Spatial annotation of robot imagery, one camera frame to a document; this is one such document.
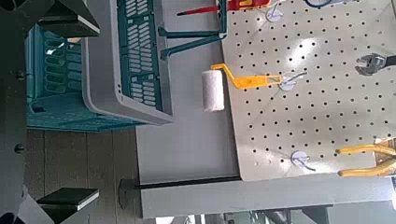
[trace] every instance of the wooden floor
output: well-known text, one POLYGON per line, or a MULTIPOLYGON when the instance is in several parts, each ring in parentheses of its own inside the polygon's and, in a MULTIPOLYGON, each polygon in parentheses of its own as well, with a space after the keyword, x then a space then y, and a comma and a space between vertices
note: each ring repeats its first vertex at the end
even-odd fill
POLYGON ((99 189, 91 224, 140 224, 137 205, 121 210, 118 184, 137 177, 135 131, 61 133, 28 131, 25 185, 35 199, 63 187, 99 189))

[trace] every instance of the paint roller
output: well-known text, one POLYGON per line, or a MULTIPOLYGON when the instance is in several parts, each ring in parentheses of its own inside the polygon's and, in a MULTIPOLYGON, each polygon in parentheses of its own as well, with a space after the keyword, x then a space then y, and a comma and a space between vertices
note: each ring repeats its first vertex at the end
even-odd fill
POLYGON ((238 90, 276 85, 283 80, 281 75, 234 77, 225 63, 213 64, 210 68, 211 70, 203 72, 202 75, 204 110, 207 112, 224 109, 223 75, 220 70, 224 70, 238 90))

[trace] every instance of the yellow handle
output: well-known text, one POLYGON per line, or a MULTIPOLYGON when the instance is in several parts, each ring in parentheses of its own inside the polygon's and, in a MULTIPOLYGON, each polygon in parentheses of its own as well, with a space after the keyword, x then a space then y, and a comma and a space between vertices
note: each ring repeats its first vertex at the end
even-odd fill
POLYGON ((381 174, 388 172, 390 167, 392 167, 395 164, 396 164, 396 160, 388 160, 388 161, 382 162, 381 164, 379 164, 373 168, 343 170, 343 171, 338 172, 338 175, 340 175, 342 177, 381 175, 381 174))
POLYGON ((343 147, 340 149, 336 149, 335 152, 340 154, 354 154, 361 153, 363 151, 373 151, 377 153, 383 153, 390 156, 396 156, 396 150, 390 147, 384 147, 381 145, 360 145, 354 147, 343 147))
POLYGON ((281 75, 271 75, 271 76, 254 76, 254 77, 233 77, 230 69, 227 67, 225 63, 213 64, 211 67, 213 70, 223 69, 225 74, 230 78, 233 85, 241 90, 241 89, 249 89, 256 88, 261 86, 269 86, 280 84, 283 80, 281 75))

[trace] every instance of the red tool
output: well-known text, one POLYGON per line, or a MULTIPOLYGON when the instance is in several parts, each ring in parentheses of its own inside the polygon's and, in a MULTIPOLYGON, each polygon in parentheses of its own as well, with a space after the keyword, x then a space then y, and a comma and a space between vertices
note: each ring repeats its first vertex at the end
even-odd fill
MULTIPOLYGON (((267 7, 270 5, 271 0, 230 0, 228 1, 227 11, 238 11, 238 10, 252 10, 261 7, 267 7)), ((219 7, 201 7, 189 11, 177 13, 178 16, 185 16, 191 14, 205 13, 205 12, 216 12, 219 7)))

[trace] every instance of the white pegboard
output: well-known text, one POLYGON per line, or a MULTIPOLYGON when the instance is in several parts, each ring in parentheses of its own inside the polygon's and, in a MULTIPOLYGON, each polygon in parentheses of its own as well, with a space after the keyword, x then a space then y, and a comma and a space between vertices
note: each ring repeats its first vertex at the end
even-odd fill
POLYGON ((389 0, 309 7, 302 0, 265 10, 229 12, 222 41, 236 77, 308 72, 292 91, 278 86, 237 90, 229 81, 241 176, 263 180, 336 173, 375 165, 372 153, 341 156, 338 147, 370 144, 396 134, 396 76, 391 68, 359 75, 356 60, 376 52, 396 54, 396 20, 389 0), (302 150, 316 172, 292 165, 302 150))

